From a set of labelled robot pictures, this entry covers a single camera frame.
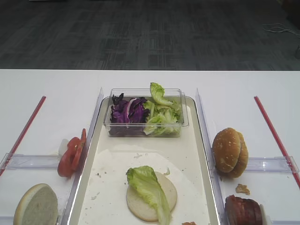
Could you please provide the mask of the green lettuce pile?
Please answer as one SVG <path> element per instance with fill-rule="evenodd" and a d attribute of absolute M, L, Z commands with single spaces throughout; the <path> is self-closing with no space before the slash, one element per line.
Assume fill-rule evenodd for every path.
<path fill-rule="evenodd" d="M 182 122 L 181 106 L 176 100 L 164 97 L 165 89 L 158 83 L 150 84 L 152 101 L 147 100 L 144 107 L 150 110 L 143 131 L 152 136 L 178 136 L 179 123 Z"/>

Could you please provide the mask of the red tomato slices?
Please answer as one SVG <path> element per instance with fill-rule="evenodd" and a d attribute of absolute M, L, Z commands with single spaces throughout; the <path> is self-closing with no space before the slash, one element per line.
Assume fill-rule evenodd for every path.
<path fill-rule="evenodd" d="M 58 164 L 58 175 L 71 177 L 79 166 L 79 160 L 86 143 L 86 129 L 82 129 L 81 138 L 73 137 L 67 144 L 67 151 L 63 154 Z"/>

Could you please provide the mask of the stack of meat patties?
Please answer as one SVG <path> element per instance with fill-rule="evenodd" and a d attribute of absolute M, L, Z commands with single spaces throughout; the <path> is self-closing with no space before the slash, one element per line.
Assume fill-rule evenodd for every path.
<path fill-rule="evenodd" d="M 225 200 L 225 211 L 230 225 L 262 225 L 259 204 L 252 199 L 230 195 Z"/>

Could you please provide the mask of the clear plastic salad container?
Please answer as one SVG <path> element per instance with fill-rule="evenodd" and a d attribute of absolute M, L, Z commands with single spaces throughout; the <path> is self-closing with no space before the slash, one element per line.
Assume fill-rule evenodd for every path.
<path fill-rule="evenodd" d="M 189 125 L 186 99 L 180 89 L 165 89 L 171 106 L 157 103 L 150 89 L 112 89 L 103 125 L 113 137 L 178 137 Z"/>

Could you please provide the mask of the right clear acrylic divider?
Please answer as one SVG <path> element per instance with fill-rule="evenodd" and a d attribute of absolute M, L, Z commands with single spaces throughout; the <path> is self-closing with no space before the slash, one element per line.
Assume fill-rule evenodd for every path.
<path fill-rule="evenodd" d="M 207 122 L 206 122 L 204 108 L 203 108 L 203 101 L 201 99 L 198 89 L 196 89 L 195 99 L 196 99 L 196 105 L 198 110 L 199 123 L 201 127 L 204 151 L 205 151 L 205 156 L 206 156 L 206 161 L 208 166 L 208 172 L 210 176 L 210 183 L 213 192 L 214 205 L 217 212 L 217 221 L 219 225 L 228 225 L 229 222 L 225 211 L 225 201 L 222 196 L 222 191 L 220 187 L 220 176 L 215 167 L 213 151 L 211 149 L 211 144 L 210 144 L 209 131 L 207 128 Z"/>

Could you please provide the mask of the white onion piece left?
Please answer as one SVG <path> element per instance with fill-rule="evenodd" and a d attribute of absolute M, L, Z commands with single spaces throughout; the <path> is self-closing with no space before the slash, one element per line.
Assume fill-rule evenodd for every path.
<path fill-rule="evenodd" d="M 58 150 L 58 155 L 60 157 L 62 157 L 64 155 L 64 153 L 68 150 L 68 142 L 69 142 L 69 140 L 67 140 L 67 139 L 63 139 L 61 141 L 61 144 L 60 144 L 59 150 Z"/>

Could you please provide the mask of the bottom bun slice on tray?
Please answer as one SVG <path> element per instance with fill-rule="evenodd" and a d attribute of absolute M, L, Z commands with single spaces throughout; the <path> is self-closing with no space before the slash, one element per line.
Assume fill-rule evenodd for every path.
<path fill-rule="evenodd" d="M 173 183 L 166 178 L 163 174 L 155 172 L 157 180 L 161 185 L 161 188 L 167 198 L 170 211 L 172 211 L 177 202 L 177 190 Z M 157 212 L 154 208 L 150 207 L 134 190 L 130 185 L 127 188 L 127 206 L 129 210 L 138 218 L 148 221 L 156 222 L 158 221 Z"/>

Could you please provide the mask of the white metal serving tray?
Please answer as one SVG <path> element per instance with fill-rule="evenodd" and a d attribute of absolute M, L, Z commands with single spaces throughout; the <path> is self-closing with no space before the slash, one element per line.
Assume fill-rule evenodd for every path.
<path fill-rule="evenodd" d="M 72 225 L 142 225 L 127 207 L 126 172 L 149 165 L 175 185 L 173 225 L 217 225 L 210 175 L 194 100 L 186 97 L 189 126 L 180 137 L 110 137 L 103 125 L 108 98 L 100 105 L 82 179 L 70 216 Z"/>

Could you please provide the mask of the left red tape strip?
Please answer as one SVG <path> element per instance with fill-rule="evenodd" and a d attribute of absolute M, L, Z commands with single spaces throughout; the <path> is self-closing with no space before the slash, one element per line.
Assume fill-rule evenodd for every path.
<path fill-rule="evenodd" d="M 12 158 L 12 156 L 16 152 L 17 148 L 19 147 L 21 141 L 23 140 L 24 136 L 26 135 L 29 127 L 31 126 L 33 120 L 35 119 L 36 115 L 38 114 L 38 112 L 39 112 L 40 108 L 42 107 L 45 100 L 46 100 L 46 96 L 42 96 L 38 105 L 36 106 L 35 110 L 33 111 L 32 115 L 30 116 L 29 120 L 27 121 L 25 127 L 23 128 L 22 132 L 20 133 L 16 142 L 14 143 L 11 151 L 7 154 L 6 157 L 3 158 L 5 161 L 0 166 L 0 175 L 2 175 L 4 173 L 8 163 L 10 162 L 10 159 Z"/>

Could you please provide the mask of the orange crumb on tray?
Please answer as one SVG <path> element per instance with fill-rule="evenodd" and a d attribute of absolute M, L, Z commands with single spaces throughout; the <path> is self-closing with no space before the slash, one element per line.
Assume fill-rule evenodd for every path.
<path fill-rule="evenodd" d="M 184 223 L 182 223 L 182 225 L 196 225 L 196 223 L 195 222 L 184 222 Z"/>

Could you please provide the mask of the brown crumb on table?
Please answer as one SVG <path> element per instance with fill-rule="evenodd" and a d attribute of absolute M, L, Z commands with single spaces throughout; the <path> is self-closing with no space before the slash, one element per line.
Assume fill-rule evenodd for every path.
<path fill-rule="evenodd" d="M 238 184 L 235 188 L 236 193 L 243 193 L 246 195 L 250 195 L 250 190 L 248 189 L 247 185 Z"/>

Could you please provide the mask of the left clear acrylic divider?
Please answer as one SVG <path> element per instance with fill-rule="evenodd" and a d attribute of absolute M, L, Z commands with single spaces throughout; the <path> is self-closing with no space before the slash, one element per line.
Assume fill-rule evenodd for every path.
<path fill-rule="evenodd" d="M 58 225 L 70 225 L 71 224 L 71 216 L 72 213 L 75 211 L 75 203 L 77 198 L 79 198 L 79 189 L 80 189 L 80 184 L 83 180 L 83 171 L 84 171 L 84 167 L 85 167 L 85 163 L 87 160 L 87 156 L 89 153 L 89 149 L 90 149 L 90 143 L 92 141 L 93 138 L 93 134 L 94 134 L 94 130 L 97 124 L 97 120 L 98 120 L 98 116 L 99 116 L 99 111 L 101 108 L 101 102 L 104 98 L 104 94 L 103 94 L 103 89 L 102 87 L 100 88 L 100 92 L 96 101 L 96 106 L 95 106 L 95 110 L 91 119 L 91 123 L 90 123 L 90 127 L 88 129 L 87 132 L 87 140 L 86 143 L 82 149 L 82 154 L 80 157 L 80 161 L 79 161 L 79 168 L 78 171 L 75 173 L 74 176 L 74 181 L 70 190 L 70 194 L 69 194 L 69 198 L 67 200 L 67 204 L 63 210 L 63 213 L 60 217 L 60 219 L 58 220 Z"/>

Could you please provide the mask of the white bun half left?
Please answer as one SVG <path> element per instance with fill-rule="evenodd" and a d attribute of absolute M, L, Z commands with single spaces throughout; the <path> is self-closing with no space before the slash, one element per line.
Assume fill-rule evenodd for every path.
<path fill-rule="evenodd" d="M 40 183 L 23 195 L 15 210 L 14 225 L 54 225 L 58 218 L 58 199 L 52 188 Z"/>

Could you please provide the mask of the left upper clear holder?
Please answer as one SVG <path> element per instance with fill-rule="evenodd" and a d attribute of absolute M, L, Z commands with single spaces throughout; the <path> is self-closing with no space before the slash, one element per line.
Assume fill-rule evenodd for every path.
<path fill-rule="evenodd" d="M 6 153 L 0 169 L 57 169 L 58 155 L 24 155 Z"/>

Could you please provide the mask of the right red tape strip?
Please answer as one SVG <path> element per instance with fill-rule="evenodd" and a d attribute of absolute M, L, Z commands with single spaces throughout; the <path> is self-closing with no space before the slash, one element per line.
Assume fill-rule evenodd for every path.
<path fill-rule="evenodd" d="M 269 127 L 269 129 L 270 129 L 270 131 L 271 131 L 271 133 L 272 133 L 272 135 L 273 135 L 280 151 L 281 151 L 281 153 L 282 153 L 282 155 L 286 158 L 287 164 L 288 164 L 288 166 L 290 167 L 290 169 L 292 171 L 293 177 L 294 177 L 297 185 L 300 186 L 300 176 L 299 176 L 299 173 L 296 171 L 295 163 L 292 162 L 292 157 L 289 156 L 287 150 L 285 149 L 285 147 L 284 147 L 278 133 L 276 132 L 276 130 L 275 130 L 268 114 L 267 114 L 267 112 L 265 111 L 259 97 L 254 96 L 254 100 L 255 100 L 258 108 L 260 109 L 260 111 L 261 111 L 261 113 L 262 113 L 262 115 L 263 115 L 263 117 L 264 117 L 264 119 L 265 119 L 265 121 L 266 121 L 266 123 L 267 123 L 267 125 L 268 125 L 268 127 Z"/>

